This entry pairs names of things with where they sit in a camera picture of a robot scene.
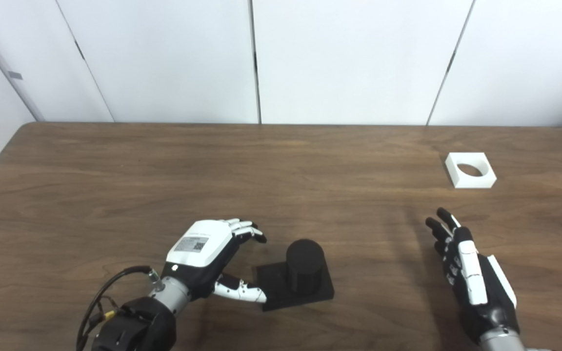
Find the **white and black left hand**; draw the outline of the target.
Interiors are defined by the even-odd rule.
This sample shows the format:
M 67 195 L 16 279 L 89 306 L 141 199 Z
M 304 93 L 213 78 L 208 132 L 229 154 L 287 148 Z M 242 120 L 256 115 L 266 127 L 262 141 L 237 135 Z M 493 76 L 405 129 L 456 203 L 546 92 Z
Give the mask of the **white and black left hand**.
M 252 238 L 259 243 L 267 242 L 252 221 L 239 218 L 196 221 L 170 249 L 161 277 L 183 285 L 190 301 L 216 294 L 265 304 L 267 294 L 261 287 L 224 272 L 241 244 Z

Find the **white and black right hand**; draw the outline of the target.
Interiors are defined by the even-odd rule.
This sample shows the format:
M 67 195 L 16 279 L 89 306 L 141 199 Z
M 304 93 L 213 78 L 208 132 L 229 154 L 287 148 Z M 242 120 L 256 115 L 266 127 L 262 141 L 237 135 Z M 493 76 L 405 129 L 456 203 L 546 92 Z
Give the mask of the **white and black right hand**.
M 436 214 L 425 224 L 459 305 L 464 333 L 480 347 L 491 338 L 519 338 L 517 297 L 497 258 L 479 253 L 470 229 L 450 211 L 439 207 Z

